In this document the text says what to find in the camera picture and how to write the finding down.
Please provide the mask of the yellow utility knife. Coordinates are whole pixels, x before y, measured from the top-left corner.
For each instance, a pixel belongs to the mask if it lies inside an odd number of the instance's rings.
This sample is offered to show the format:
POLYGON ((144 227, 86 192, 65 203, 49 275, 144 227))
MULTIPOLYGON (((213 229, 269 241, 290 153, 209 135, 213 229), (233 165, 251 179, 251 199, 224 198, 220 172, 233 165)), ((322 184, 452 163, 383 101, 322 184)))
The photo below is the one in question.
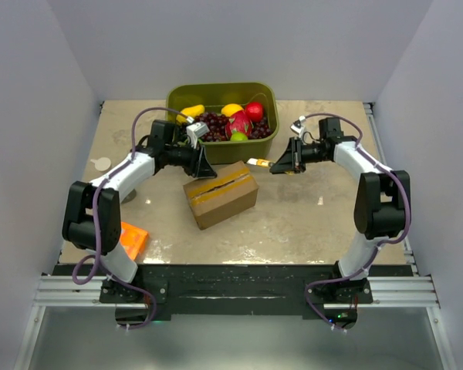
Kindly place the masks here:
POLYGON ((275 163, 270 160, 250 158, 247 160, 247 164, 257 167, 271 168, 275 163))

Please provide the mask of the brown taped cardboard box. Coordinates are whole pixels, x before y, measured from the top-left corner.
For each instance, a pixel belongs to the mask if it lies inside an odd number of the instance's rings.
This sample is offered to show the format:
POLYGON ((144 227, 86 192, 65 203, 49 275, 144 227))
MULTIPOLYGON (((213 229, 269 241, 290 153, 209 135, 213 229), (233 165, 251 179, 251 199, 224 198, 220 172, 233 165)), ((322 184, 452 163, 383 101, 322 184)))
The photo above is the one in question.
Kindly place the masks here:
POLYGON ((217 170, 216 178, 193 180, 183 190, 196 224, 205 230, 254 207, 259 185, 238 161, 217 170))

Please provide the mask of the olive green plastic bin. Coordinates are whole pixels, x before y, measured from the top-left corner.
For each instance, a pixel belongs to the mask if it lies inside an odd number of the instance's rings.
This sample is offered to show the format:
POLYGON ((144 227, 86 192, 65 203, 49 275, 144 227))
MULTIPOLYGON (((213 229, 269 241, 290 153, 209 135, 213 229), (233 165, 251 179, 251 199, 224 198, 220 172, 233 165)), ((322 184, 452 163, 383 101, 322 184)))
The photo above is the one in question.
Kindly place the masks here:
POLYGON ((246 142, 204 142, 206 156, 211 164, 230 164, 239 160, 265 158, 272 141, 279 131, 278 110, 274 92, 260 82, 217 82, 182 85, 172 89, 166 99, 166 107, 178 111, 189 106, 204 105, 207 111, 219 112, 228 103, 244 106, 250 102, 261 103, 268 119, 271 135, 246 142))

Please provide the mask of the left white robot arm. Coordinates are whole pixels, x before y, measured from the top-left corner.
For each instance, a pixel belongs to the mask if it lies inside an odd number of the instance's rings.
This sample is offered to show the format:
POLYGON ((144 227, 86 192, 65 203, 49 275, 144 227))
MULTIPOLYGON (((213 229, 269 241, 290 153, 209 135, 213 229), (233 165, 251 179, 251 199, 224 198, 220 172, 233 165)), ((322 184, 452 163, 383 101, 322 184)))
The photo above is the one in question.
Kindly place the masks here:
POLYGON ((135 278, 137 263, 120 243, 120 204, 136 187, 166 166, 180 167, 193 178, 215 178, 199 139, 209 132, 204 123, 189 122, 187 140, 176 141, 177 125, 163 120, 152 123, 150 133, 136 143, 123 162, 90 182, 76 181, 69 188, 62 236, 94 259, 93 276, 105 267, 120 279, 117 293, 127 302, 139 301, 144 283, 135 278))

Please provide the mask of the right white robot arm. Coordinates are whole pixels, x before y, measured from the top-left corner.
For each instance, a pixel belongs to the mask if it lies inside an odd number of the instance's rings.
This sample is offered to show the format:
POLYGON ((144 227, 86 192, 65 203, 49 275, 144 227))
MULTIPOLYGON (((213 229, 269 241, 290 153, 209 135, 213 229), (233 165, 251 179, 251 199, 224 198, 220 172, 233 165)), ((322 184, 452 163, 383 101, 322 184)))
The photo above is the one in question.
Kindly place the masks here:
POLYGON ((347 302, 356 293, 353 281, 366 278, 382 247, 398 244, 411 225, 411 182, 408 172, 392 170, 362 146, 363 131, 332 113, 300 116, 290 129, 285 152, 271 174, 303 173, 309 163, 333 162, 358 181, 353 220, 357 232, 337 262, 340 276, 327 281, 330 297, 347 302))

